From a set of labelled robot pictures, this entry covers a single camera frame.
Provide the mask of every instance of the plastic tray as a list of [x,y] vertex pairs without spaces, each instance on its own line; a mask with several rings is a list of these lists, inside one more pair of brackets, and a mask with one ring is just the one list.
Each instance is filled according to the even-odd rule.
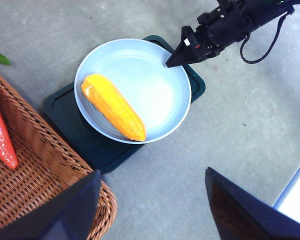
[[[173,52],[172,47],[159,36],[151,35],[144,40]],[[190,80],[193,102],[205,92],[206,85],[191,67],[183,67]],[[90,167],[100,170],[102,174],[112,172],[144,145],[114,141],[94,130],[77,107],[73,83],[49,96],[44,102],[43,113]]]

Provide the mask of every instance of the concrete floor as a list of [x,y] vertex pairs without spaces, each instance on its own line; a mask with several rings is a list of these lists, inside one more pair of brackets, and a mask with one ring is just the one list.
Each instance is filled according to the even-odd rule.
[[[102,43],[163,37],[214,0],[0,0],[0,73],[35,108],[74,81],[82,59]],[[206,92],[170,136],[146,145],[104,176],[117,196],[117,218],[104,240],[219,239],[204,186],[210,166],[272,205],[300,165],[300,6],[288,16],[272,53],[244,63],[240,44],[193,69]],[[271,43],[277,21],[252,34],[249,59]]]

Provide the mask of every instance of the corn cob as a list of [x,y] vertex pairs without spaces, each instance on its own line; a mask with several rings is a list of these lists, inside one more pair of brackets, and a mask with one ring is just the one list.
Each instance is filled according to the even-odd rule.
[[146,127],[116,86],[101,74],[85,77],[81,90],[86,99],[124,136],[146,140]]

